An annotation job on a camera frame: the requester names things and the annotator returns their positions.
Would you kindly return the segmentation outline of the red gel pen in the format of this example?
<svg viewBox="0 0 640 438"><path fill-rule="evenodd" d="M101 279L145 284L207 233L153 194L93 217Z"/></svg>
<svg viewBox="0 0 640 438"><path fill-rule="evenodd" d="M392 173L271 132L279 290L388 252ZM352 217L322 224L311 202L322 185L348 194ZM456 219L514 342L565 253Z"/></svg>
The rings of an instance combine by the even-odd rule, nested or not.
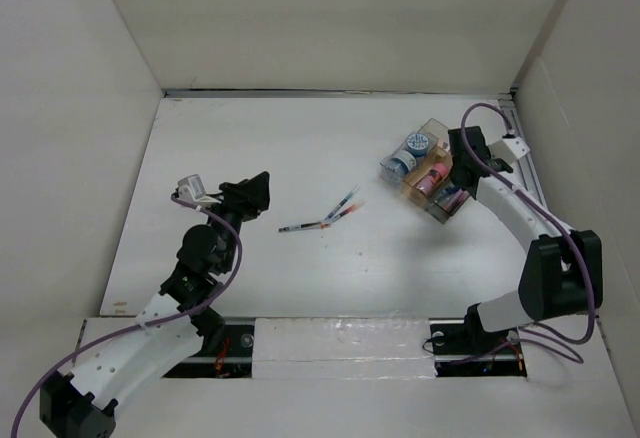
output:
<svg viewBox="0 0 640 438"><path fill-rule="evenodd" d="M457 212L460 206L468 199L468 193L458 187L445 188L436 199L438 207L449 215Z"/></svg>

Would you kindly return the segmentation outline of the pink glue bottle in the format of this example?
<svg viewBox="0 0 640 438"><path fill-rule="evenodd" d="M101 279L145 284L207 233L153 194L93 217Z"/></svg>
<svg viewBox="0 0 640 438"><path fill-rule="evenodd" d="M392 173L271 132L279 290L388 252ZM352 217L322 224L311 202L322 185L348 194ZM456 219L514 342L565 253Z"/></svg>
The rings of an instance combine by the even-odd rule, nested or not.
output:
<svg viewBox="0 0 640 438"><path fill-rule="evenodd" d="M429 196L446 179L448 173L448 166L443 163L435 163L417 183L416 189L424 196Z"/></svg>

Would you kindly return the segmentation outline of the clear desk organizer box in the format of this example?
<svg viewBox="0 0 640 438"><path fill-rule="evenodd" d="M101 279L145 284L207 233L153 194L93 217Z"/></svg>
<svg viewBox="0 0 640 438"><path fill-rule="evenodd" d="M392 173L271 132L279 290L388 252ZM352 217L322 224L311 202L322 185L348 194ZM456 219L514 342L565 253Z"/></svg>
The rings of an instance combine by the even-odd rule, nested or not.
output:
<svg viewBox="0 0 640 438"><path fill-rule="evenodd" d="M389 170L387 169L387 165L389 159L398 151L405 150L404 143L406 137L411 134L409 133L404 140L399 144L399 146L385 158L383 158L380 162L380 176L381 178L390 184L392 187L397 189L407 200L416 205L423 211L426 211L433 218L435 218L439 223L446 223L451 217L453 217L459 209L467 202L470 195L468 193L468 199L460 206L457 212L453 215L449 215L441 210L436 204L436 199L438 195L445 188L453 188L457 187L454 185L450 178L450 171L452 168L452 156L450 152L449 138L448 138L448 127L443 123L436 119L430 119L425 124L423 124L419 129L412 131L420 132L428 134L432 139L432 145L429 153L421 158L416 158L417 166L414 170L412 170L406 177L402 180L393 176ZM449 173L446 179L433 190L433 192L429 196L424 196L420 191L416 189L417 183L420 179L429 171L429 169L435 163L443 163L449 167Z"/></svg>

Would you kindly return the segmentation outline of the blue round tape tin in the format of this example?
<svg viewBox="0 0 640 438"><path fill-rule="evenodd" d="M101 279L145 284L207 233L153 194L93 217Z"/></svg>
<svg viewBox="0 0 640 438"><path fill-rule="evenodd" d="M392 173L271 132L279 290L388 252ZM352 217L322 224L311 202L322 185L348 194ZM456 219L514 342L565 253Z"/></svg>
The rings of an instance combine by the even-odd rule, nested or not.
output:
<svg viewBox="0 0 640 438"><path fill-rule="evenodd" d="M415 158L426 156L432 145L432 139L428 134L414 132L409 134L404 143L404 148Z"/></svg>

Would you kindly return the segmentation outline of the black thin pen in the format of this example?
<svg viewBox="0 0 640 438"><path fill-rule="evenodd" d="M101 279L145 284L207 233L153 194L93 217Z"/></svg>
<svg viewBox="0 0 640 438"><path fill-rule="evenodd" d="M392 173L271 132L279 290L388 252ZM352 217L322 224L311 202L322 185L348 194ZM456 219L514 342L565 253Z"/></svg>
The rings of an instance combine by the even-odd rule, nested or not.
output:
<svg viewBox="0 0 640 438"><path fill-rule="evenodd" d="M280 227L278 229L278 233L289 233L289 232L297 232L297 231L311 230L311 229L323 229L324 227L326 227L326 225L327 223L323 221L301 223L296 225Z"/></svg>

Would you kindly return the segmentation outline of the blue capped pen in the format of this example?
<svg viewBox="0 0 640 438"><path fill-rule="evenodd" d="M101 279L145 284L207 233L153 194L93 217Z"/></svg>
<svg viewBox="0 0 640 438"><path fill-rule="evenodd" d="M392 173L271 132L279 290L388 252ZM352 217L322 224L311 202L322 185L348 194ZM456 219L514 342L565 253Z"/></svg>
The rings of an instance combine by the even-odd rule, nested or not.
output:
<svg viewBox="0 0 640 438"><path fill-rule="evenodd" d="M352 190L350 190L325 216L324 221L328 222L334 218L334 216L346 205L349 200L359 191L360 187L355 186Z"/></svg>

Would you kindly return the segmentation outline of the orange capped pen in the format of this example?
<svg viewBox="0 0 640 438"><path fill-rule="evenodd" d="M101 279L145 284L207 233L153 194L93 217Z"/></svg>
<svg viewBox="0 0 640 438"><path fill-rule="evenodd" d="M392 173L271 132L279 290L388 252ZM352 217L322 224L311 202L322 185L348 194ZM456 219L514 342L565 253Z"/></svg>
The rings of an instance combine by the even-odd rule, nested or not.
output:
<svg viewBox="0 0 640 438"><path fill-rule="evenodd" d="M344 210L337 212L334 216L327 217L324 221L321 222L321 224L319 225L319 228L320 229L329 228L331 225L333 225L337 221L341 220L345 216L347 216L347 215L357 211L358 209L360 209L364 204L365 204L365 201L361 200L361 201L359 201L357 203L354 203L354 204L348 206Z"/></svg>

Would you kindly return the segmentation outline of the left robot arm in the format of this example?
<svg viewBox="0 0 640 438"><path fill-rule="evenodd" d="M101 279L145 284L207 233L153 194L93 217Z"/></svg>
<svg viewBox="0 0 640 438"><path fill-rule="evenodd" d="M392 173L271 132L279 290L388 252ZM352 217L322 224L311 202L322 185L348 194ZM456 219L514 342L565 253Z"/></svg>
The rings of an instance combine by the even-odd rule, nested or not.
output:
<svg viewBox="0 0 640 438"><path fill-rule="evenodd" d="M53 368L38 385L39 417L56 437L109 437L119 416L147 385L184 359L222 345L225 320L212 307L243 259L240 231L270 205L263 171L205 192L199 176L179 181L172 202L205 215L189 228L173 271L133 324L78 349L92 357L67 373Z"/></svg>

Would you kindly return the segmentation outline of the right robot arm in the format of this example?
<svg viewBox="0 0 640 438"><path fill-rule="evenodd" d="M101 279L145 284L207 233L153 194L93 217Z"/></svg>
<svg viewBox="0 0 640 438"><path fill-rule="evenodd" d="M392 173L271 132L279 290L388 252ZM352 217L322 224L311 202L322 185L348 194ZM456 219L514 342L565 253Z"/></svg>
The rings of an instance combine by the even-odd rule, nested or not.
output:
<svg viewBox="0 0 640 438"><path fill-rule="evenodd" d="M512 184L513 169L494 158L478 126L448 131L451 180L490 210L526 252L515 290L467 309L462 339L483 352L519 326L587 312L604 298L602 243L557 219L526 190Z"/></svg>

